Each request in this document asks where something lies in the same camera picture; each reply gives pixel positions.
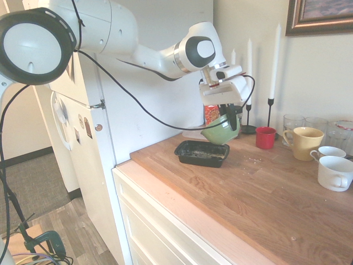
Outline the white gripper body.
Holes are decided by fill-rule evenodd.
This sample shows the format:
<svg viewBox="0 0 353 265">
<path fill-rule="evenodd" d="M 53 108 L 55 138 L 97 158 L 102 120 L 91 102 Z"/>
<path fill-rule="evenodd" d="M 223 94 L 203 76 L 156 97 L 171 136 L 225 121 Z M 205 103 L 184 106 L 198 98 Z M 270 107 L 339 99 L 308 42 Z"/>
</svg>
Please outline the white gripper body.
<svg viewBox="0 0 353 265">
<path fill-rule="evenodd" d="M 199 91 L 204 105 L 241 105 L 247 100 L 247 81 L 243 76 L 235 76 L 213 88 L 202 83 Z"/>
</svg>

